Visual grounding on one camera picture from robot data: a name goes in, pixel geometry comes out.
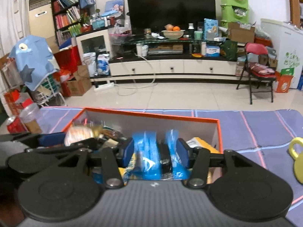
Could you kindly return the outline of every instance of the white drawer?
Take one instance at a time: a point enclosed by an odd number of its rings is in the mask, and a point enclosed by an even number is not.
[[[184,73],[183,60],[160,60],[161,73]]]
[[[123,63],[111,63],[109,69],[112,76],[119,75],[135,75],[135,74],[148,74],[148,73],[160,73],[160,60],[150,60],[151,66],[144,60],[129,61]]]
[[[222,60],[184,60],[184,73],[234,75],[237,62]]]

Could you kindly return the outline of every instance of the play mat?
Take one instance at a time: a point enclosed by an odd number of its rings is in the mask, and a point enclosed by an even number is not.
[[[44,133],[60,132],[81,110],[46,107],[40,110],[37,121]],[[294,200],[287,218],[295,225],[303,226],[303,185],[295,179],[293,159],[287,153],[289,142],[296,136],[303,137],[303,116],[298,111],[122,110],[219,119],[223,149],[243,154],[291,185]]]

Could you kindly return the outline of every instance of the black tv screen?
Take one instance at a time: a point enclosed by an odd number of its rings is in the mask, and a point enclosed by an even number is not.
[[[143,33],[145,28],[165,30],[172,24],[188,29],[188,24],[216,18],[215,0],[128,0],[133,33]]]

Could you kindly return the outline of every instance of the white refrigerator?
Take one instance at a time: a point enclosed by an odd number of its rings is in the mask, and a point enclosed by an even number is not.
[[[261,19],[261,28],[272,38],[277,53],[277,71],[294,68],[290,88],[296,89],[303,66],[303,30],[292,24],[270,19]]]

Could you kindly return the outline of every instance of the orange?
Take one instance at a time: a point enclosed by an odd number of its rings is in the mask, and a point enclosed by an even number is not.
[[[172,30],[173,30],[173,31],[180,31],[181,29],[180,29],[179,26],[175,26]]]

